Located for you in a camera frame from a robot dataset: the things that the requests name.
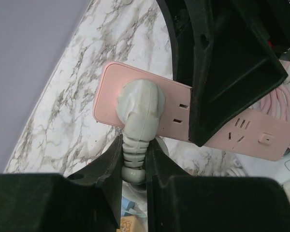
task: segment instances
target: pink cable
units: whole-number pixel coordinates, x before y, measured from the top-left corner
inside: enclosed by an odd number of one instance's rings
[[[290,62],[284,65],[287,70]],[[277,103],[280,107],[280,119],[290,123],[290,91],[286,86],[280,85],[260,100],[261,112],[277,117]]]

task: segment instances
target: white cable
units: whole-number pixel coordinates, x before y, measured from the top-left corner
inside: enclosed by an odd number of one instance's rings
[[[241,168],[241,167],[242,167],[240,161],[239,161],[237,158],[234,158],[234,159],[233,159],[233,163],[234,163],[234,165],[235,165],[237,168]]]
[[[117,98],[116,112],[125,124],[123,131],[124,164],[121,177],[132,184],[145,181],[142,169],[149,142],[156,136],[164,110],[161,88],[148,80],[127,83]]]

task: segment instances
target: marble surface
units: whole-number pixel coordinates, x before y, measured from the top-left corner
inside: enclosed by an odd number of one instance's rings
[[[98,157],[121,129],[92,117],[104,64],[120,61],[172,77],[167,28],[154,0],[93,0],[53,72],[6,167],[7,173],[69,175]],[[290,88],[290,76],[286,81]],[[233,166],[234,154],[165,139],[170,157],[194,175]],[[284,186],[290,199],[290,182]]]

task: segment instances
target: gray wall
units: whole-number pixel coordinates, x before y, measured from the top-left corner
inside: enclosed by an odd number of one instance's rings
[[[0,0],[0,172],[90,0]]]

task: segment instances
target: socket hole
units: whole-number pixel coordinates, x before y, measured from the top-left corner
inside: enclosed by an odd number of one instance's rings
[[[246,120],[243,120],[243,122],[242,122],[240,128],[243,128],[243,125],[245,124],[245,122],[246,122]]]
[[[237,124],[240,122],[240,118],[237,119],[235,126],[237,126]]]
[[[179,107],[184,108],[184,109],[188,109],[187,105],[183,105],[183,104],[179,104]]]
[[[239,140],[237,140],[237,142],[239,143],[240,141],[242,141],[244,139],[244,136],[242,136]]]
[[[248,129],[249,125],[250,125],[250,121],[248,121],[248,123],[247,123],[247,125],[246,125],[246,127],[245,127],[245,130]]]
[[[182,121],[182,120],[178,120],[178,119],[174,118],[173,122],[182,123],[183,121]]]

